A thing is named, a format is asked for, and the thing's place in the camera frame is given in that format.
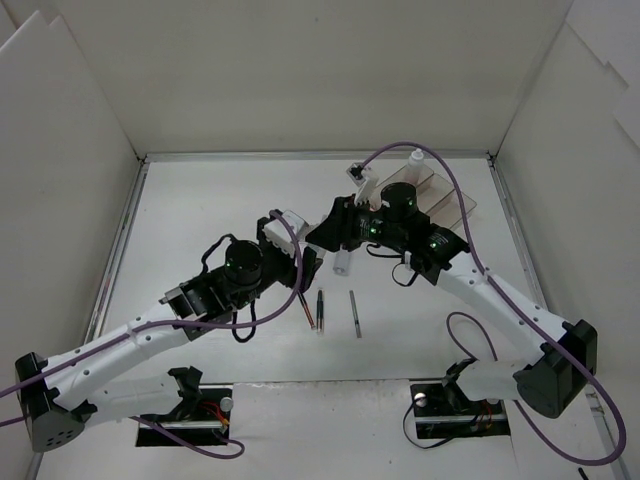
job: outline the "black mount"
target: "black mount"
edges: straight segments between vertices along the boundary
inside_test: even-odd
[[[558,341],[591,374],[596,373],[598,334],[589,323],[564,323],[567,331]],[[569,361],[548,343],[540,347],[544,356],[535,365],[517,372],[518,393],[536,412],[558,418],[567,405],[582,391],[587,380]]]
[[[228,323],[234,312],[254,302],[262,292],[276,282],[292,288],[297,267],[293,258],[269,242],[263,228],[274,218],[261,218],[257,223],[258,243],[236,240],[225,252],[225,264],[168,291],[161,300],[168,303],[174,313],[184,320]],[[302,287],[305,292],[322,265],[314,249],[306,247],[302,256]],[[189,340],[207,333],[206,330],[185,329]]]
[[[441,270],[469,245],[451,230],[431,223],[417,207],[416,189],[408,183],[392,183],[381,192],[382,207],[355,205],[354,197],[337,197],[323,222],[307,234],[307,242],[337,252],[352,251],[364,242],[409,254],[413,271],[435,285]]]
[[[168,303],[181,319],[197,318],[201,322],[227,323],[232,320],[234,312],[255,301],[275,282],[292,288],[297,273],[294,259],[271,244],[262,231],[272,221],[276,220],[258,220],[258,243],[237,240],[233,235],[223,236],[205,252],[202,260],[203,272],[167,292],[161,302]],[[208,271],[206,259],[225,238],[231,240],[225,264]],[[305,248],[302,265],[303,292],[309,288],[321,265],[322,259],[317,257],[316,251]],[[185,333],[190,340],[194,340],[206,331],[185,328]],[[15,363],[18,381],[22,382],[42,373],[47,363],[47,360],[36,353],[21,357]],[[183,418],[191,414],[202,399],[198,387],[202,372],[193,367],[174,368],[169,371],[169,375],[175,378],[183,399],[170,415],[172,418]],[[44,380],[23,388],[18,393],[35,452],[47,452],[67,444],[82,433],[85,423],[96,412],[95,405],[87,401],[73,411],[68,411],[56,405],[55,398],[58,395],[58,390],[48,389]]]

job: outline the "metal frame edge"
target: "metal frame edge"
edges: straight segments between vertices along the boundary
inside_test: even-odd
[[[520,262],[522,263],[522,267],[525,271],[525,276],[527,277],[527,282],[529,283],[531,293],[534,296],[534,300],[536,302],[538,302],[544,308],[548,308],[547,302],[544,298],[544,293],[542,292],[542,287],[540,286],[538,274],[536,273],[535,267],[533,265],[533,260],[531,259],[531,255],[529,253],[527,242],[524,238],[524,234],[522,233],[522,228],[515,211],[511,194],[509,193],[509,189],[506,184],[506,179],[504,178],[504,174],[500,169],[500,163],[496,162],[495,157],[490,157],[488,159],[488,163],[489,169],[491,170],[491,176],[493,177],[493,182],[496,186],[496,190],[498,191],[498,196],[500,197],[502,210],[507,217],[507,223],[509,224],[511,235],[513,236],[513,239],[516,243],[516,250],[518,251],[518,255],[520,256]],[[593,414],[593,419],[595,421],[596,427],[598,428],[602,443],[608,450],[613,450],[615,443],[610,425],[611,421],[607,418],[606,410],[603,409],[600,398],[596,394],[595,390],[591,387],[591,385],[587,385],[587,387],[585,388],[585,395],[587,397],[587,401],[589,402],[591,413]],[[616,479],[631,480],[631,475],[623,456],[621,456],[620,458],[618,458],[618,460],[611,464],[611,469]]]
[[[406,158],[411,149],[398,148],[383,153],[380,158]],[[149,153],[148,163],[184,162],[184,161],[241,161],[241,160],[354,160],[365,159],[373,150],[319,150],[301,152],[194,152],[194,153]],[[486,158],[487,150],[482,149],[444,149],[438,153],[448,158]]]
[[[122,263],[122,258],[124,257],[124,253],[127,248],[129,234],[131,233],[131,227],[135,221],[136,212],[138,210],[148,171],[149,164],[142,162],[131,185],[129,194],[127,195],[127,200],[125,202],[122,215],[120,216],[118,229],[111,246],[111,251],[109,252],[109,259],[107,260],[102,281],[100,282],[98,295],[82,341],[83,344],[98,338],[104,328],[104,321],[108,311],[109,302],[111,300],[111,295],[113,293],[113,287],[120,269],[120,264]],[[43,453],[34,453],[24,477],[25,480],[37,479],[43,458]]]

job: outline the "transparent container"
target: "transparent container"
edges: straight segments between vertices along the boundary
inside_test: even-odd
[[[380,208],[380,192],[390,183],[404,182],[407,166],[388,177],[380,183],[371,195],[371,206]],[[418,208],[421,212],[431,217],[431,221],[441,227],[456,229],[462,222],[460,204],[453,185],[446,178],[436,174],[428,166],[423,166],[420,172],[419,183],[416,186],[418,194]],[[476,207],[477,203],[468,195],[462,194],[467,218]]]

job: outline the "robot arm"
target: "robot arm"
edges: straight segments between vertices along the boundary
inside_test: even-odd
[[[455,364],[445,377],[447,387],[457,389],[469,400],[522,397],[539,413],[558,417],[586,384],[584,377],[522,325],[488,285],[487,272],[476,270],[468,244],[451,230],[432,224],[418,210],[415,187],[406,183],[388,185],[381,193],[381,208],[371,211],[367,198],[376,179],[372,175],[368,180],[361,185],[357,198],[336,198],[330,214],[312,229],[292,212],[282,215],[297,239],[310,245],[305,248],[301,265],[301,291],[309,288],[322,264],[318,251],[351,251],[364,242],[388,247],[403,256],[415,272],[414,278],[422,276],[461,298],[493,322],[522,353],[521,362]],[[20,391],[34,451],[58,448],[84,428],[102,422],[142,414],[184,418],[197,407],[202,373],[194,368],[172,369],[151,379],[115,379],[152,356],[209,331],[172,325],[146,329],[148,322],[175,319],[223,325],[274,283],[293,288],[299,268],[292,258],[293,244],[273,218],[258,221],[257,243],[225,237],[232,243],[223,266],[208,271],[206,256],[210,249],[203,257],[202,273],[167,292],[160,304],[143,316],[73,352],[47,360],[31,353],[16,362],[18,379],[24,381],[76,356],[80,358],[88,350],[104,347],[100,353]],[[553,339],[595,372],[597,336],[588,323],[581,320],[570,325],[504,280],[493,274],[491,277]]]
[[[292,212],[281,215],[301,238],[308,225]],[[202,400],[202,373],[195,368],[174,368],[146,379],[116,377],[211,330],[189,327],[190,322],[221,326],[274,283],[293,288],[298,268],[302,269],[300,290],[309,288],[322,265],[316,250],[305,248],[302,265],[298,266],[293,259],[292,239],[274,218],[260,219],[257,230],[257,243],[224,236],[231,239],[231,245],[223,266],[208,271],[209,249],[200,275],[170,290],[158,304],[120,328],[62,355],[43,359],[30,353],[20,358],[16,362],[20,382],[79,359],[70,368],[19,392],[33,450],[53,450],[75,439],[85,428],[106,421],[144,414],[170,414],[179,420],[193,412]],[[181,321],[181,326],[166,324],[171,320]],[[158,321],[165,325],[148,328],[150,322]],[[98,353],[87,356],[95,350]]]
[[[307,242],[335,252],[353,250],[364,242],[382,245],[402,255],[416,276],[463,300],[492,322],[517,347],[519,362],[472,362],[447,372],[449,388],[469,400],[522,398],[538,413],[557,418],[586,385],[586,379],[562,355],[516,315],[494,288],[488,275],[546,333],[592,373],[596,368],[597,334],[584,320],[571,325],[534,304],[506,281],[480,273],[469,245],[451,230],[432,224],[417,207],[416,190],[394,183],[381,192],[382,206],[371,211],[356,198],[336,198],[329,216],[307,236]]]

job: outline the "white plastic part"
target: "white plastic part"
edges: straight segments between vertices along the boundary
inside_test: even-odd
[[[166,415],[182,401],[176,379],[168,373],[152,378],[109,382],[87,400],[98,408],[86,427],[133,415]]]
[[[471,400],[518,400],[517,383],[513,374],[527,366],[527,362],[475,362],[467,366],[458,377],[456,384]]]
[[[413,186],[417,186],[420,181],[420,174],[424,167],[424,153],[422,150],[417,149],[411,152],[409,160],[407,160],[407,166],[404,169],[404,181],[410,183]]]
[[[348,277],[350,266],[351,252],[341,248],[333,258],[333,273],[342,277]]]
[[[511,307],[498,295],[487,279],[476,268],[469,253],[460,253],[451,260],[451,268],[442,270],[438,277],[438,287],[455,295],[488,322],[493,323],[528,363],[533,365],[543,356],[540,345],[542,337],[524,323]],[[511,297],[529,318],[535,321],[551,338],[559,340],[566,333],[562,327],[564,319],[536,305],[498,275],[491,275],[500,287]]]
[[[185,331],[172,326],[132,333],[132,329],[147,322],[176,319],[169,305],[157,304],[138,318],[81,348],[48,359],[44,372],[87,350],[103,345],[123,333],[132,335],[127,340],[78,362],[75,367],[66,368],[46,378],[47,387],[57,388],[60,392],[55,399],[57,405],[73,410],[118,375],[131,370],[158,353],[189,343]]]
[[[356,205],[362,205],[363,203],[369,202],[373,191],[378,186],[378,175],[371,170],[371,168],[365,167],[362,171],[362,177],[364,178],[364,182],[360,185],[358,192],[356,193],[354,201]]]
[[[412,268],[411,268],[411,252],[409,252],[409,251],[404,252],[403,263],[404,263],[405,270],[412,271]]]
[[[291,210],[286,210],[282,214],[282,218],[293,229],[298,240],[302,240],[308,230],[309,224],[301,216],[295,214]],[[279,221],[269,222],[264,226],[264,234],[272,244],[289,255],[291,258],[295,255],[295,248],[291,243],[291,237]]]

